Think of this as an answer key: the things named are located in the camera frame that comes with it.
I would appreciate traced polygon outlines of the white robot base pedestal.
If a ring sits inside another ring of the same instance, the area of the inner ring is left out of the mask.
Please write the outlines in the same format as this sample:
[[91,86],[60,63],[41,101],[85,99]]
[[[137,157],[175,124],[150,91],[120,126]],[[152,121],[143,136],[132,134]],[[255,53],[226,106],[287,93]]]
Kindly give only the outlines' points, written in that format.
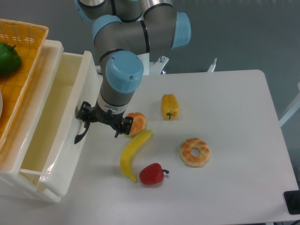
[[150,54],[149,53],[139,54],[139,55],[137,55],[137,57],[143,63],[143,75],[149,75],[150,74]]

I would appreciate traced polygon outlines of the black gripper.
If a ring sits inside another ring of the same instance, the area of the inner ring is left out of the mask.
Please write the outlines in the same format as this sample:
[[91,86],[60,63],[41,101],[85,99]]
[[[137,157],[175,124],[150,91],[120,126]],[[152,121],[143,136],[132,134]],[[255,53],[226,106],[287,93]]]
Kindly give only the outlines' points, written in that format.
[[133,117],[123,118],[123,114],[123,112],[120,114],[105,112],[99,105],[95,105],[92,108],[90,103],[83,101],[75,117],[87,124],[90,124],[90,122],[100,122],[109,125],[115,130],[114,137],[117,138],[122,134],[129,135],[134,122]]

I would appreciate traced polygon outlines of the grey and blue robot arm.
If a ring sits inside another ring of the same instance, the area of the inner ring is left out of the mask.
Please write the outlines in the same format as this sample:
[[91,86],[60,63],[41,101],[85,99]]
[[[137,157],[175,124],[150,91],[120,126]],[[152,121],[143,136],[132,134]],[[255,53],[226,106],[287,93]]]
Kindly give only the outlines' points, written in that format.
[[141,54],[186,45],[191,25],[170,0],[77,0],[80,16],[93,21],[93,44],[103,77],[94,106],[83,102],[76,117],[88,129],[93,122],[111,126],[117,135],[130,133],[124,112],[144,72]]

